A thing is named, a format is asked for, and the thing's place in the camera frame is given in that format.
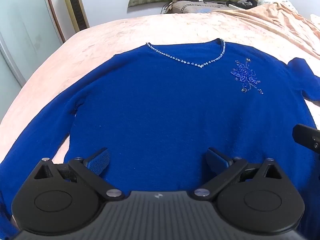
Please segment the black clothing item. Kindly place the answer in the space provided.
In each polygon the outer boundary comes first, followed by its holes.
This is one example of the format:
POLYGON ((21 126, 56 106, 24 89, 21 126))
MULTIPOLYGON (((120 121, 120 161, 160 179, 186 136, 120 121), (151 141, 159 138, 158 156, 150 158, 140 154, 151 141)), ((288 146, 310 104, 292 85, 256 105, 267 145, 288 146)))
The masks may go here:
POLYGON ((252 9, 258 5, 258 2, 256 0, 239 0, 237 2, 228 0, 226 5, 232 5, 233 7, 241 9, 252 9))

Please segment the frosted glass wardrobe door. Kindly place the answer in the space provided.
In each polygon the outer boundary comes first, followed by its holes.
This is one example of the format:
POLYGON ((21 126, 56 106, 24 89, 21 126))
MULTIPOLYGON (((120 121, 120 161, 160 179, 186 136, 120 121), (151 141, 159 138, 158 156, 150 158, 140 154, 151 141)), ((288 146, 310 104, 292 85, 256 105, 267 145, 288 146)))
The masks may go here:
POLYGON ((1 0, 1 116, 61 45, 48 0, 1 0))

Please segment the pink floral bed sheet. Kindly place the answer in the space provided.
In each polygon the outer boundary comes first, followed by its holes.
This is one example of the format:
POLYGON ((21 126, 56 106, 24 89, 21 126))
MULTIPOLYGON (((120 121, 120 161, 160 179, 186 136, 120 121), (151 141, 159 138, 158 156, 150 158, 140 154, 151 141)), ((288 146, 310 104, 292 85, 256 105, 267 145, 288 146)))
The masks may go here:
POLYGON ((48 103, 115 55, 146 44, 198 44, 216 39, 253 47, 283 63, 304 59, 319 77, 319 59, 283 37, 233 16, 151 15, 97 25, 71 37, 25 84, 1 123, 3 160, 48 103))

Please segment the blue beaded knit sweater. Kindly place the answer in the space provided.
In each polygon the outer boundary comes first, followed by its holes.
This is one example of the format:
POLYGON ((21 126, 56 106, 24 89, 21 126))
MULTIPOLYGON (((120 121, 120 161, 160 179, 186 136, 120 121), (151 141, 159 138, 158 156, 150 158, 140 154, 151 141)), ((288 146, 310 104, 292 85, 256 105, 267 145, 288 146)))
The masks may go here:
POLYGON ((1 239, 16 233, 17 191, 66 138, 65 161, 107 148, 101 176, 126 193, 196 189, 216 174, 210 147, 251 163, 273 158, 304 199, 300 233, 319 239, 319 159, 292 137, 297 124, 315 126, 306 102, 318 100, 304 59, 283 63, 221 39, 115 55, 48 103, 2 161, 1 239))

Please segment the beige brown pillow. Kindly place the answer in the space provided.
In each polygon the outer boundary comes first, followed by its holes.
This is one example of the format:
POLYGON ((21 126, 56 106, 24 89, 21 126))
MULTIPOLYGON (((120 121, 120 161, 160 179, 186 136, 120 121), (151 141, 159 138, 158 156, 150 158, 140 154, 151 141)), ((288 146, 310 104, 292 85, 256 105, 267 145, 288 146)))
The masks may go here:
POLYGON ((173 0, 163 9, 163 14, 209 13, 214 10, 230 10, 226 2, 210 0, 173 0))

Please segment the gold tower fan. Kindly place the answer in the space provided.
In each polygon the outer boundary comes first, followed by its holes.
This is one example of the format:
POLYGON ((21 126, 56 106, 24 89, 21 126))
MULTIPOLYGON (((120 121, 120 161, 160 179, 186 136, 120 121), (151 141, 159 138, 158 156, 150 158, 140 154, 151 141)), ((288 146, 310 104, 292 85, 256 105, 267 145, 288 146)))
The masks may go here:
POLYGON ((65 3, 75 32, 89 28, 82 0, 65 0, 65 3))

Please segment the orange peach blanket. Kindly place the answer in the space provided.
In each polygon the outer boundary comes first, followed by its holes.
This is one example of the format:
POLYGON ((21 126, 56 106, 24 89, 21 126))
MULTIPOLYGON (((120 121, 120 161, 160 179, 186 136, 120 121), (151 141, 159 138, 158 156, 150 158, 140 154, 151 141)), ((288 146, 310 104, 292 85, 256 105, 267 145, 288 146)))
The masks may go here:
POLYGON ((233 16, 262 27, 319 59, 319 25, 283 4, 263 4, 248 10, 216 10, 212 13, 233 16))

